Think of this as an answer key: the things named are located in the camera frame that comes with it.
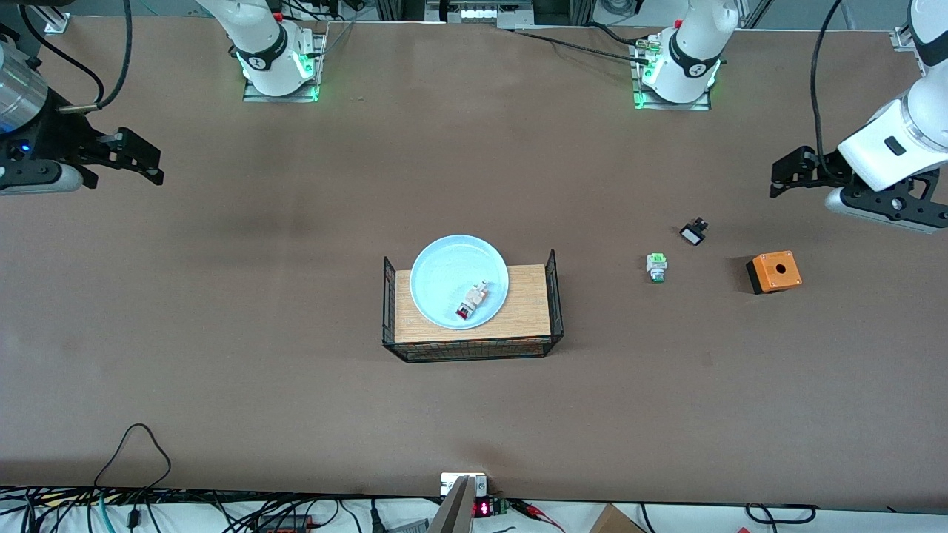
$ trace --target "table surface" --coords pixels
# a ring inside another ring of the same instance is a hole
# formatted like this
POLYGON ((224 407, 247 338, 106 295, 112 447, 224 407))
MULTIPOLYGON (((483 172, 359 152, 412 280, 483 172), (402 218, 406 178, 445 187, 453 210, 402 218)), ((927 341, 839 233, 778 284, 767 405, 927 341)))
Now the table surface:
MULTIPOLYGON (((109 85, 122 35, 77 17, 55 42, 109 85)), ((97 191, 0 205, 0 483, 89 485, 141 421, 174 487, 419 495, 482 469, 515 497, 948 505, 945 236, 831 214, 827 191, 767 197, 771 164, 812 143, 813 38, 736 34, 713 111, 673 113, 633 109, 619 61, 365 24, 320 102, 267 105, 241 103, 213 20, 136 19, 128 83, 91 120, 160 147, 166 184, 102 170, 97 191), (511 265, 556 249, 550 357, 382 348, 382 257, 406 268, 451 233, 511 265), (751 294, 744 263, 781 249, 802 287, 751 294)), ((882 33, 823 50, 829 148, 918 77, 882 33)), ((102 482, 161 470, 136 434, 102 482)))

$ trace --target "light blue round plate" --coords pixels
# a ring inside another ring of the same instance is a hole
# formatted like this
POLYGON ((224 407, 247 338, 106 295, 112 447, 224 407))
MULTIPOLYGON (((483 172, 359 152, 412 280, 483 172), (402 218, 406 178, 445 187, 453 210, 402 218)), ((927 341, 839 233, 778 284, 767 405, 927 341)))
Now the light blue round plate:
POLYGON ((426 319, 449 329, 477 327, 501 310, 510 278, 494 247, 470 235, 449 235, 429 244, 411 267, 411 299, 426 319), (487 297, 464 320, 455 313, 467 291, 487 282, 487 297))

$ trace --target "black rubber band on robot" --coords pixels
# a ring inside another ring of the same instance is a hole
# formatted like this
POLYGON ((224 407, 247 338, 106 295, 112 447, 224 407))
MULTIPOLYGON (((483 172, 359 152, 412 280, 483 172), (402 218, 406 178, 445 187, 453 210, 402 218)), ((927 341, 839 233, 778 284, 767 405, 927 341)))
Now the black rubber band on robot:
POLYGON ((282 56, 283 52, 286 51, 286 43, 288 41, 286 28, 284 28, 283 25, 278 25, 278 27, 280 28, 280 35, 277 37, 277 40, 270 45, 270 48, 266 50, 250 53, 244 52, 240 48, 234 48, 237 50, 237 53, 240 54, 241 59, 243 59, 250 68, 254 70, 269 70, 273 61, 282 56))
POLYGON ((668 40, 668 52, 671 54, 671 59, 682 67, 687 78, 700 78, 718 62, 720 57, 720 54, 718 54, 711 59, 702 61, 682 52, 682 49, 678 47, 677 31, 672 33, 671 39, 668 40))

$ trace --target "orange box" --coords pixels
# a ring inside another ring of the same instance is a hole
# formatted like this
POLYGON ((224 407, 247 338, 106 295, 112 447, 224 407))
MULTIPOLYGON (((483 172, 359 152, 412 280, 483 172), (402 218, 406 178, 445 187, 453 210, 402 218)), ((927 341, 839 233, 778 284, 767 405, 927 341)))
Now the orange box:
POLYGON ((747 264, 754 294, 780 292, 803 284, 789 250, 761 253, 747 264))

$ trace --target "metal cylinder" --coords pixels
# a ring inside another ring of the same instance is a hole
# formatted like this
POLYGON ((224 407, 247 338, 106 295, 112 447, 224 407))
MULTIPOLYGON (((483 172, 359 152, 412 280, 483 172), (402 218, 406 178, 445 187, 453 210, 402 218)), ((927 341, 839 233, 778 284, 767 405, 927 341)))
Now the metal cylinder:
POLYGON ((46 101, 46 92, 46 81, 27 66, 26 55, 0 42, 0 134, 36 117, 46 101))

